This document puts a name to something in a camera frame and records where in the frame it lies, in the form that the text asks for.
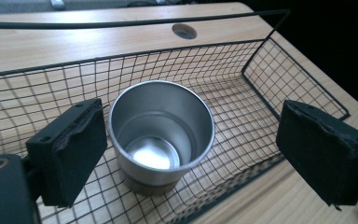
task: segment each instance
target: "dark background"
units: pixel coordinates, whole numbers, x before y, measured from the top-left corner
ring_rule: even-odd
[[[241,1],[254,11],[291,9],[279,33],[358,101],[358,1]]]

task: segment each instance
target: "wooden table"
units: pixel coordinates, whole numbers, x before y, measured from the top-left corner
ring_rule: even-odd
[[[225,15],[252,11],[240,3],[172,7],[0,15],[0,21],[96,22],[141,21]],[[228,28],[227,23],[249,26]],[[177,37],[169,24],[70,31],[0,30],[0,71],[118,55],[151,49],[229,42],[265,36],[270,27],[258,18],[194,22],[198,36]],[[274,39],[350,111],[346,120],[358,129],[358,103],[279,34]],[[358,205],[328,207],[293,167],[284,161],[246,188],[209,210],[195,223],[358,223]]]

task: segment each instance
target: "stainless steel cup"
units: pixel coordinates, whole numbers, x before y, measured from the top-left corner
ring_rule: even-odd
[[[125,184],[145,195],[172,190],[213,144],[210,109],[172,82],[129,87],[115,100],[108,122]]]

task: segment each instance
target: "black wire basket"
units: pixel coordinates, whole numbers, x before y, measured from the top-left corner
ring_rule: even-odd
[[[37,204],[44,223],[188,222],[283,160],[275,137],[285,99],[338,119],[349,115],[271,38],[274,31],[263,39],[0,72],[0,154],[25,157],[25,142],[79,101],[101,98],[107,120],[110,105],[129,86],[156,79],[179,83],[211,108],[216,133],[211,152],[173,191],[145,197],[127,189],[108,137],[108,149],[73,207],[47,207],[40,199]]]

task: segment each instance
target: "light wood grain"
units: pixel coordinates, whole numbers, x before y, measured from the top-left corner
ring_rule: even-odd
[[[114,10],[2,15],[0,21],[96,22],[134,21],[223,15],[252,11],[245,5],[212,4]],[[241,26],[246,20],[249,26]],[[270,27],[258,18],[192,22],[199,36],[184,40],[171,24],[75,31],[0,30],[0,71],[65,63],[151,49],[237,41],[265,36]],[[279,34],[274,38],[351,113],[358,129],[358,103]],[[205,213],[194,223],[358,223],[358,205],[328,207],[287,162],[257,178]]]

